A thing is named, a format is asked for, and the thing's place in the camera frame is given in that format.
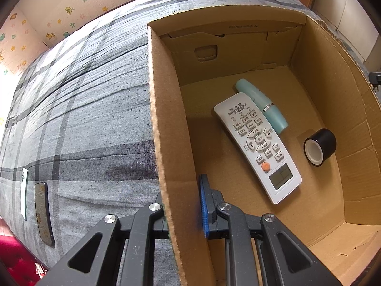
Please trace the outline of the brown cardboard box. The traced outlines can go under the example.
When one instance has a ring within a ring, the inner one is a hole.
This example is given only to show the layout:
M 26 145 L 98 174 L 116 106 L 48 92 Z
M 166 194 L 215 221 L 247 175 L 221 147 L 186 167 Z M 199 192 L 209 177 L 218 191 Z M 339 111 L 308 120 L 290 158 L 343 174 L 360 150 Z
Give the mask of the brown cardboard box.
M 343 285 L 380 284 L 380 103 L 323 23 L 276 6 L 152 21 L 150 110 L 182 285 L 234 285 L 198 177 L 230 209 L 274 214 Z

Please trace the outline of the dark round glossy jar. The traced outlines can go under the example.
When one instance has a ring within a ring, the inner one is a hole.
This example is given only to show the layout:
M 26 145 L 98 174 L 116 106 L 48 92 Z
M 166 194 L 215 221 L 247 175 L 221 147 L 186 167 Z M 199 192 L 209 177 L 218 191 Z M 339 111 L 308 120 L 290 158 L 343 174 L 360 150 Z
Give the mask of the dark round glossy jar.
M 304 141 L 304 154 L 315 167 L 321 166 L 336 151 L 335 135 L 327 128 L 321 128 Z

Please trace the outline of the beige wardrobe cabinet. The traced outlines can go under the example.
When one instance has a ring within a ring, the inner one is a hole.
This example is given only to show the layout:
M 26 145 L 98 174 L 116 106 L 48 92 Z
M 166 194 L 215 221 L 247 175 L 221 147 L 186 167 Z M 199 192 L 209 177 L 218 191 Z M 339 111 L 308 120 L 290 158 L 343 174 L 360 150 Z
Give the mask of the beige wardrobe cabinet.
M 314 0 L 312 10 L 353 49 L 367 70 L 380 71 L 380 34 L 357 0 Z

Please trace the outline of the teal white smartphone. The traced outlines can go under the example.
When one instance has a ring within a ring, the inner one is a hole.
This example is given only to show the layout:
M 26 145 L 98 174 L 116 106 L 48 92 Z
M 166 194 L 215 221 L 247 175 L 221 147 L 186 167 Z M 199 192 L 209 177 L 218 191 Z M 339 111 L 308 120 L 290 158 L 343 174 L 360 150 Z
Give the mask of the teal white smartphone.
M 22 169 L 21 191 L 20 191 L 20 213 L 26 221 L 26 192 L 28 183 L 28 169 Z

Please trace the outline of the light teal tube bottle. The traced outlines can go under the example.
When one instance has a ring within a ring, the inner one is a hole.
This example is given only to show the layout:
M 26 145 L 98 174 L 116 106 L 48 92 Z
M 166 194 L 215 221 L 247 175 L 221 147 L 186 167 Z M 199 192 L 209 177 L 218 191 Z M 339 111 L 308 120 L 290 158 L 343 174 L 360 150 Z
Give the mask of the light teal tube bottle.
M 289 126 L 277 106 L 252 83 L 239 79 L 235 87 L 238 92 L 243 92 L 252 99 L 277 134 L 281 134 Z

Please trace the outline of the white air conditioner remote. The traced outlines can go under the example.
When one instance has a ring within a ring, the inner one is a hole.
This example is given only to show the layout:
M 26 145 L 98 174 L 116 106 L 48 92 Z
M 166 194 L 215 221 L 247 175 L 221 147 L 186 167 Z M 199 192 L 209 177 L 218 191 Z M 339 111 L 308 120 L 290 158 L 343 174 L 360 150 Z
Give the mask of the white air conditioner remote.
M 245 155 L 272 204 L 279 204 L 301 184 L 301 175 L 286 146 L 248 95 L 238 92 L 215 105 L 214 112 Z

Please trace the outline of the black smartphone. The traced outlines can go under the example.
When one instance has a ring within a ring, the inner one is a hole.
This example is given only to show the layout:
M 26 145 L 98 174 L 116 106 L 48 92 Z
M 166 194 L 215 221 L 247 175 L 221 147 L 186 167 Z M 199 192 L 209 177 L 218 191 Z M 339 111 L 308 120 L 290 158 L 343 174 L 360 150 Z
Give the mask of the black smartphone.
M 34 198 L 35 216 L 39 236 L 44 244 L 54 248 L 55 240 L 52 231 L 48 204 L 48 185 L 45 182 L 39 182 L 34 185 Z

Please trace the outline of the grey plaid bed blanket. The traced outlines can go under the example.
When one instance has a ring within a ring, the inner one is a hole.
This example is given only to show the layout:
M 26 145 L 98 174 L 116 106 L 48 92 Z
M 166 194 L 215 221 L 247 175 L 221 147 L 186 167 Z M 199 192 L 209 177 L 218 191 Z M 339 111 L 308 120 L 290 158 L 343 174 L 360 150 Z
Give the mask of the grey plaid bed blanket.
M 1 216 L 49 270 L 107 214 L 134 214 L 161 194 L 149 23 L 227 5 L 276 6 L 320 21 L 298 0 L 136 0 L 80 28 L 24 72 L 1 143 Z M 26 221 L 20 213 L 23 168 Z M 39 182 L 48 185 L 54 248 L 37 228 Z M 171 236 L 156 245 L 154 284 L 182 285 Z

